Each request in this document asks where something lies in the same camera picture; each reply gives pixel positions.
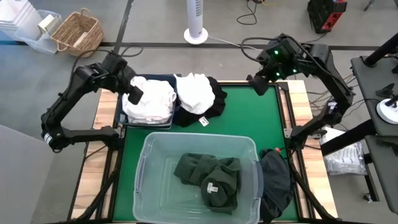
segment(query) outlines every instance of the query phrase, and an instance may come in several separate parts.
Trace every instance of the concrete floor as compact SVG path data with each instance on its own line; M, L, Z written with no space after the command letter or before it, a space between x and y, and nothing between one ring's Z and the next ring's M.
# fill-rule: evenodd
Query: concrete floor
M63 18L81 7L87 7L101 21L104 41L115 42L127 0L31 0L31 3L36 9L55 11ZM347 12L333 31L319 42L375 46L394 35L398 28L398 10L393 0L378 0L368 12L363 12L367 3L367 0L349 1ZM274 37L281 32L299 41L312 40L319 35L311 31L306 5L307 0L278 0L273 7L258 5L258 24L243 26L235 19L248 13L245 0L206 0L204 26L213 37L238 43L245 37ZM153 1L135 0L123 42L183 43L182 34L187 28L185 7L184 0L157 0L156 4ZM0 34L0 40L7 39ZM208 42L218 43L213 39ZM0 67L3 70L0 75L0 95L6 96L0 99L0 124L39 138L39 116L56 99L56 94L67 86L74 58L66 54L53 57L43 55L27 46L3 45L0 46L0 52ZM369 55L370 52L334 51L333 54L337 69L345 77L351 74L350 59ZM92 58L82 60L81 64L100 62L103 56L102 53L95 53ZM245 58L238 49L148 48L139 57L127 58L127 61L137 73L197 72L219 80L242 80L259 68L256 62ZM308 91L325 90L316 78L306 78L305 82ZM357 96L354 101L360 100L362 96L359 89L355 88L355 92ZM96 94L79 102L64 125L69 128L89 128L97 102ZM367 119L368 112L362 106L342 123L347 128L353 128ZM34 223L66 219L75 186L69 175L76 177L83 147L69 147L53 159L51 172L32 219ZM340 218L368 223L398 222L398 216L388 210L378 183L382 201L372 204L362 199L363 194L367 193L363 177L330 177L330 184Z

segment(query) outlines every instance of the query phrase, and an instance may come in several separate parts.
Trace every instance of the white cloth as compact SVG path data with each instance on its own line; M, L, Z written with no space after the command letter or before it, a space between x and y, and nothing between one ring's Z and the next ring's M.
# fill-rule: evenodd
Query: white cloth
M146 80L144 77L134 77L130 84L140 88L144 94L137 105L128 100L128 94L122 96L123 111L129 123L166 123L172 115L173 102L177 97L170 84L167 81Z
M215 95L205 74L190 73L187 77L178 77L177 93L182 108L193 114L203 114L213 106Z

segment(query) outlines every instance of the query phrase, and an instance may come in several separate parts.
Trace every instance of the wicker basket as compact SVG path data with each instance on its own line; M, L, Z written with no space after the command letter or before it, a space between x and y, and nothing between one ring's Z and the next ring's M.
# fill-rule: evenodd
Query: wicker basket
M78 45L73 46L84 32L87 32L87 36ZM83 8L80 13L72 13L55 31L51 39L57 42L57 48L60 52L67 51L74 56L79 56L87 50L97 49L103 37L104 32L100 22L90 16L88 9ZM82 57L90 57L93 53L88 52Z

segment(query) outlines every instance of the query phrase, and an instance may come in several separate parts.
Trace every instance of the wooden table frame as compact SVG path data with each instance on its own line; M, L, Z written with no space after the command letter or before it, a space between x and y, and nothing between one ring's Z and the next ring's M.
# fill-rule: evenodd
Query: wooden table frame
M246 81L220 81L221 84L242 85ZM279 98L279 111L282 118L283 127L291 128L295 125L304 125L312 119L312 112L307 98L307 92L302 80L279 82L277 96ZM102 90L95 116L93 128L99 129L103 126L113 125L114 114L117 102L117 94L108 90ZM306 145L320 147L317 140L309 139ZM92 153L103 146L102 142L89 143L86 153ZM102 151L91 156L82 163L80 178L76 185L75 196L73 198L68 219L79 217L96 197L105 180L116 168L120 169L122 153L109 150L107 147ZM337 217L337 212L331 193L328 176L323 163L322 152L320 150L305 147L304 150L294 154L294 164L301 173L303 179L309 184L311 191L326 210ZM91 216L97 220L104 218L105 222L112 222L114 201L118 182L112 185L100 202L99 209ZM300 218L320 218L313 210L309 201L305 198L301 188L297 185L296 206Z

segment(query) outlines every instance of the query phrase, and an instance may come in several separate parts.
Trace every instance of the green table surface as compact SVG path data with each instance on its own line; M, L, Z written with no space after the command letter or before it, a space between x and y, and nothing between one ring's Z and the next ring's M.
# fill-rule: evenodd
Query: green table surface
M257 151L264 148L284 147L284 134L274 86L257 96L248 86L224 86L228 93L226 107L220 117L210 118L203 127L196 122L189 127L172 126L168 132L208 133L247 136L256 143ZM135 221L132 214L134 178L145 137L153 129L127 128L113 220ZM277 220L297 221L295 202L292 201Z

